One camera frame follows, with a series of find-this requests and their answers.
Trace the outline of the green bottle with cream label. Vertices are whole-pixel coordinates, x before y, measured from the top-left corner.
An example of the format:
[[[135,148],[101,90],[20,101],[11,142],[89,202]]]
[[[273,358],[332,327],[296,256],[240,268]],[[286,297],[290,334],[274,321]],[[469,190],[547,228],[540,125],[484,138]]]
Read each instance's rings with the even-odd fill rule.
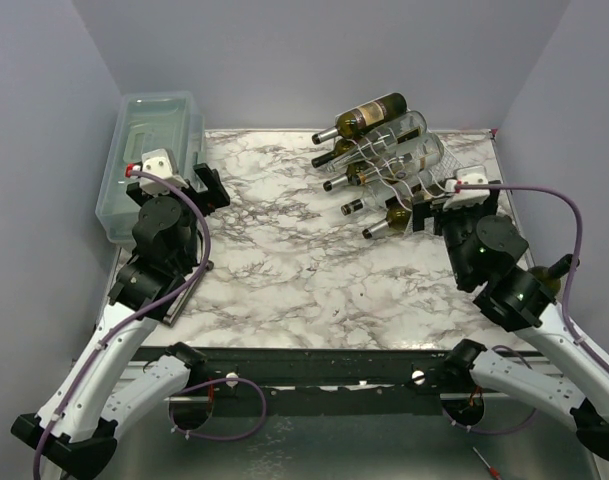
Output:
[[[366,161],[356,162],[347,166],[344,173],[326,180],[322,187],[325,192],[330,192],[336,188],[344,187],[351,184],[351,179],[358,173],[368,169],[370,164]]]

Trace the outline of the red handled screwdriver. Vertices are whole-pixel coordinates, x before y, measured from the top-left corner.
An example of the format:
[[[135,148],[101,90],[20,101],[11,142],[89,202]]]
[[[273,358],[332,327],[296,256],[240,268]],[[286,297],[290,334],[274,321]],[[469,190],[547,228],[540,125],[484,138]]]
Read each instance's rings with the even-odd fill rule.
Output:
[[[475,455],[480,459],[480,461],[484,464],[485,469],[488,471],[490,477],[494,480],[502,480],[499,471],[490,465],[490,463],[484,458],[484,456],[479,452],[479,450],[475,447],[473,447],[472,450]]]

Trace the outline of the clear plastic storage bin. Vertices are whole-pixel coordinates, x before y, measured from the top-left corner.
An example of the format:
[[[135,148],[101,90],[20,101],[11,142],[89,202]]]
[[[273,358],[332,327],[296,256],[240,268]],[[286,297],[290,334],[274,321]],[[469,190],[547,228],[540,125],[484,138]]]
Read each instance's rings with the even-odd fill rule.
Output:
[[[205,161],[204,117],[188,91],[126,95],[120,105],[95,214],[114,245],[132,249],[138,205],[126,194],[126,167],[143,154],[165,148],[180,174],[200,192],[194,167]]]

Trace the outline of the small black metal stand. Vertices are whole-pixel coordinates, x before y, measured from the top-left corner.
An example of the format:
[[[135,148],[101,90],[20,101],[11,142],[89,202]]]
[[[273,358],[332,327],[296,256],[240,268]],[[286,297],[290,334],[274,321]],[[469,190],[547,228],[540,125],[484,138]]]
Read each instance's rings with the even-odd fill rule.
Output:
[[[198,289],[200,283],[203,281],[204,277],[208,272],[211,272],[214,269],[214,263],[212,260],[208,260],[206,262],[206,268],[204,272],[186,289],[184,290],[177,299],[171,305],[171,308],[164,316],[162,320],[162,324],[167,327],[172,327],[180,318],[185,308],[187,307],[189,301],[193,297],[194,293]]]

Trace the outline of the tall clear glass bottle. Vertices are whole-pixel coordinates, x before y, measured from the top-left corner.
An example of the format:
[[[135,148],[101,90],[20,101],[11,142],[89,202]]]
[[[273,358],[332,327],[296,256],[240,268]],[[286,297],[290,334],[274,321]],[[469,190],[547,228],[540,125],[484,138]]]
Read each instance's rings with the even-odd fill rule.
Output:
[[[350,164],[393,153],[400,144],[419,137],[426,130],[427,122],[424,115],[416,110],[409,111],[368,132],[347,152],[330,161],[326,165],[326,170],[339,171]]]

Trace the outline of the dark green front bottle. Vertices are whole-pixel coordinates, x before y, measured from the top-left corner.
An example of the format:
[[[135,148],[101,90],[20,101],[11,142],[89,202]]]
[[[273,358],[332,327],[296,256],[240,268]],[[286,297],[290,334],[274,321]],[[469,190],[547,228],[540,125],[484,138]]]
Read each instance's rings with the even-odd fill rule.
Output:
[[[533,266],[528,272],[557,296],[562,288],[562,278],[570,271],[572,259],[572,254],[565,254],[550,266]]]

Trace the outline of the wine bottle on rack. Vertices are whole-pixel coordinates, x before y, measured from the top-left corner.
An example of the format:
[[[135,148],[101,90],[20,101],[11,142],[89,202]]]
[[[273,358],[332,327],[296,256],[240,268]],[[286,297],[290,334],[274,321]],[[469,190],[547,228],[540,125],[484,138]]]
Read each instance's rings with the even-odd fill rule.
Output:
[[[406,111],[406,98],[398,92],[389,93],[343,112],[335,119],[333,126],[313,134],[312,141],[319,145],[336,137],[355,139]]]

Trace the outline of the clear corked liquor bottle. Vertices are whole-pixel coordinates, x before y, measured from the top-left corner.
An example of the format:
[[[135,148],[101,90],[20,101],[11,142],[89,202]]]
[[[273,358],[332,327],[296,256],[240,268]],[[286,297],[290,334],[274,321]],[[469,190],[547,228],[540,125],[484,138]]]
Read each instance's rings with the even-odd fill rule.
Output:
[[[369,166],[350,177],[350,184],[362,186],[375,180],[401,180],[437,165],[443,158],[444,145],[434,133],[425,133],[398,145]]]

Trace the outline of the clear bottle black cap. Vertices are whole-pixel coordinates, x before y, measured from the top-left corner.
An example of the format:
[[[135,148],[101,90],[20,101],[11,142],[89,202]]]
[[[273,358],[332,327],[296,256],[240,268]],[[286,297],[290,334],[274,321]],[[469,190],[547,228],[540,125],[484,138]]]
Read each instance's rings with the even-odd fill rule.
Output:
[[[365,193],[360,198],[342,205],[340,210],[344,216],[348,216],[363,209],[388,209],[397,205],[400,199],[410,198],[420,189],[419,184],[411,184],[407,187],[402,182],[393,185],[372,183],[367,186]]]

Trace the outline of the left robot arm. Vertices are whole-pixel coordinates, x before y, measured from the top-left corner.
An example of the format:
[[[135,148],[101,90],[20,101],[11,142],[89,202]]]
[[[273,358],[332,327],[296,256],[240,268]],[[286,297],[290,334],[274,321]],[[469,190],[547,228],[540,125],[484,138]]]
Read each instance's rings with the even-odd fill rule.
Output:
[[[196,191],[176,168],[131,164],[128,196],[139,207],[136,246],[118,272],[94,333],[66,379],[35,413],[14,421],[11,432],[34,451],[32,475],[48,461],[76,479],[94,479],[119,440],[165,397],[198,393],[206,380],[202,358],[176,344],[129,386],[115,387],[143,342],[160,326],[176,299],[193,292],[213,267],[208,215],[230,197],[219,174],[195,166],[204,184]]]

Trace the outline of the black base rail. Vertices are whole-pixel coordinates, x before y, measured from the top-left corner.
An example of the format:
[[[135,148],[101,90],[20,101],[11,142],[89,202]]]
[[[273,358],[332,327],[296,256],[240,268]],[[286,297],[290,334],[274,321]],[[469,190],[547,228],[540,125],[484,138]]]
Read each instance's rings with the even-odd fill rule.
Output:
[[[253,416],[262,409],[280,416],[438,415],[441,395],[475,390],[470,374],[450,361],[447,351],[214,348],[178,342],[142,347],[134,358],[158,360],[165,354],[189,366],[192,385],[234,373],[263,391],[228,382],[190,394],[179,405],[184,413],[204,408],[211,399],[221,417]]]

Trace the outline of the green bottle silver foil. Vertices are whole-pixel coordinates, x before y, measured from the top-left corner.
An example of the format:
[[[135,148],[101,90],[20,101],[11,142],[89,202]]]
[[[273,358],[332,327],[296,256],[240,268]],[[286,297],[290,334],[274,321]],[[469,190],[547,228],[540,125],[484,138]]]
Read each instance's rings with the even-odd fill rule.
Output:
[[[413,216],[412,202],[403,200],[387,209],[385,217],[362,231],[364,239],[380,238],[391,233],[403,233]]]

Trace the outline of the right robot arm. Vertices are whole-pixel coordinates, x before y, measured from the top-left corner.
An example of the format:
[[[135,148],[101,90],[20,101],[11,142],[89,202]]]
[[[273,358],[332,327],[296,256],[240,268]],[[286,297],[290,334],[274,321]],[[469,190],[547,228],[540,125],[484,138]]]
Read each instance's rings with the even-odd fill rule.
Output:
[[[445,195],[431,206],[434,223],[442,230],[457,288],[475,293],[473,303],[484,317],[533,346],[563,376],[552,378],[472,340],[459,342],[435,375],[455,391],[475,385],[546,413],[609,462],[609,354],[571,319],[570,294],[548,285],[559,278],[572,285],[583,225],[576,225],[572,253],[546,272],[524,270],[518,262],[528,242],[510,218],[491,210],[492,195],[504,188],[483,177],[450,178]]]

